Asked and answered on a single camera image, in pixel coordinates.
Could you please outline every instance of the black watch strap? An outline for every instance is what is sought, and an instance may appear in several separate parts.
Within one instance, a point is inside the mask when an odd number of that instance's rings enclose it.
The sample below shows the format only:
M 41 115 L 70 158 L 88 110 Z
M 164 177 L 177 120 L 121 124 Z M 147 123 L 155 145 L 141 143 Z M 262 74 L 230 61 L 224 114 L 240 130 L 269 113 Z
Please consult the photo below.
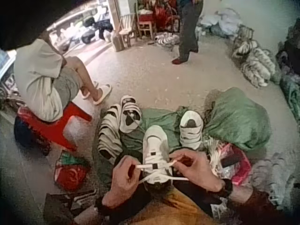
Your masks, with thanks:
M 222 179 L 225 182 L 225 186 L 216 194 L 222 198 L 227 198 L 233 191 L 233 183 L 230 179 Z
M 95 203 L 95 208 L 97 208 L 98 212 L 106 217 L 106 216 L 110 216 L 112 210 L 106 206 L 104 206 L 102 204 L 102 199 L 103 199 L 104 196 L 102 197 L 99 197 L 97 200 L 96 200 L 96 203 Z

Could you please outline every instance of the person's right hand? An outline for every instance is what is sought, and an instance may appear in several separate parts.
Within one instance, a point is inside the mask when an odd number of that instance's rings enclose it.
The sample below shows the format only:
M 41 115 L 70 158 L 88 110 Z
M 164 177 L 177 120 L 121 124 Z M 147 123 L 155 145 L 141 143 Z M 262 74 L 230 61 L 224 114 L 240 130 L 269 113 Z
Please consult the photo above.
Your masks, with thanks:
M 177 160 L 173 167 L 192 183 L 212 192 L 219 192 L 222 189 L 224 181 L 212 173 L 204 152 L 181 149 L 170 154 L 169 157 Z

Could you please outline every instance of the person's left hand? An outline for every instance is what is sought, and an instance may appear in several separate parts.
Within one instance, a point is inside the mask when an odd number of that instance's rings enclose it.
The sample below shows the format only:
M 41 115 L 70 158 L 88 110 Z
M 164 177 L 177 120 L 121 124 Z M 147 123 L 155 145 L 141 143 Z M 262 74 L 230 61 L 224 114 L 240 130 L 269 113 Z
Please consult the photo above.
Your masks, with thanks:
M 104 206 L 116 208 L 133 195 L 139 184 L 141 170 L 135 167 L 139 164 L 140 162 L 131 156 L 121 159 L 112 172 L 111 190 L 102 199 Z

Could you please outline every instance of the shoe pile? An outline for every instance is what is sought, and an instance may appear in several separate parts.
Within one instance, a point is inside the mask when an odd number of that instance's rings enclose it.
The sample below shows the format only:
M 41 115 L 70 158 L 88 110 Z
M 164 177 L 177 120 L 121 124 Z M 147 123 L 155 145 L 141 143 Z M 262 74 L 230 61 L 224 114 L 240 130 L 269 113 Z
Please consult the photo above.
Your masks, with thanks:
M 203 120 L 194 111 L 187 111 L 180 121 L 180 143 L 183 147 L 198 149 L 202 142 Z
M 130 133 L 141 123 L 142 113 L 132 96 L 124 96 L 121 104 L 114 104 L 108 110 L 101 122 L 98 133 L 98 151 L 111 164 L 123 151 L 119 129 Z

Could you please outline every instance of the dark sleeve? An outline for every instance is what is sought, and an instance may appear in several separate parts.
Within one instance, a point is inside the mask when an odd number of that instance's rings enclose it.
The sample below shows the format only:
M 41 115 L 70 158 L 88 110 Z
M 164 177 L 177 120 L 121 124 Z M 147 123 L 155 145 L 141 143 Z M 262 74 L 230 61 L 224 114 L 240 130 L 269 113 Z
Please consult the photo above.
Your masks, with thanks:
M 258 190 L 253 190 L 253 194 L 245 204 L 233 205 L 244 225 L 272 224 L 289 225 L 292 224 L 283 212 L 276 209 L 269 201 L 268 194 Z

